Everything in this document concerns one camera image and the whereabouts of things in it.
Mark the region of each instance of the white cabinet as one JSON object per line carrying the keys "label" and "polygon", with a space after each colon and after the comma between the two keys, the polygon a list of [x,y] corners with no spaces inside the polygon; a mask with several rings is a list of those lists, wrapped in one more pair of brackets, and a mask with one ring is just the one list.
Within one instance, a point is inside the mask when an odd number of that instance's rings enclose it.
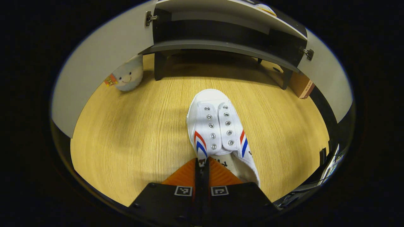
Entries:
{"label": "white cabinet", "polygon": [[314,50],[310,61],[303,55],[297,68],[307,75],[327,99],[337,122],[351,107],[352,90],[342,65],[331,50],[307,29],[306,50]]}
{"label": "white cabinet", "polygon": [[156,3],[151,0],[118,15],[69,56],[54,87],[51,117],[70,138],[83,107],[100,83],[123,62],[154,44],[153,27],[145,26],[145,14],[153,14]]}

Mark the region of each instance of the white canvas shoe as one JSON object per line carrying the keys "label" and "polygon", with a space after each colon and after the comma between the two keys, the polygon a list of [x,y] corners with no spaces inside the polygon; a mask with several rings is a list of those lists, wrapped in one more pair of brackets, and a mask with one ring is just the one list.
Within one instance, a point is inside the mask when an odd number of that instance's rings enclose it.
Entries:
{"label": "white canvas shoe", "polygon": [[199,92],[189,107],[187,126],[200,166],[210,156],[243,182],[260,186],[243,126],[225,94],[216,89]]}

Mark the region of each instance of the white plush toy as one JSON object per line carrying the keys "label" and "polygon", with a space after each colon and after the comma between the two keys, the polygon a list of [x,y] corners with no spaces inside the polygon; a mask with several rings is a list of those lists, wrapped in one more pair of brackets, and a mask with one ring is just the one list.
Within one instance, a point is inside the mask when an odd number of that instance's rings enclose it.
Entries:
{"label": "white plush toy", "polygon": [[143,78],[143,55],[135,55],[112,72],[116,78],[116,88],[130,91],[137,87]]}

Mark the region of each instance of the wooden surface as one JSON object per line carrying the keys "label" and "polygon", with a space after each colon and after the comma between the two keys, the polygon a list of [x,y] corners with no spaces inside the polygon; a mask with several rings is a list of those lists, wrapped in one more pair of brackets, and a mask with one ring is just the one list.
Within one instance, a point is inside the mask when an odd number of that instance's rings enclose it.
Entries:
{"label": "wooden surface", "polygon": [[71,155],[75,170],[111,199],[129,206],[149,182],[162,182],[195,158],[185,118],[199,91],[215,88],[235,106],[271,201],[299,186],[328,152],[325,123],[311,98],[299,99],[269,76],[277,65],[248,56],[200,52],[169,58],[154,80],[144,56],[139,87],[121,92],[101,84],[78,119]]}

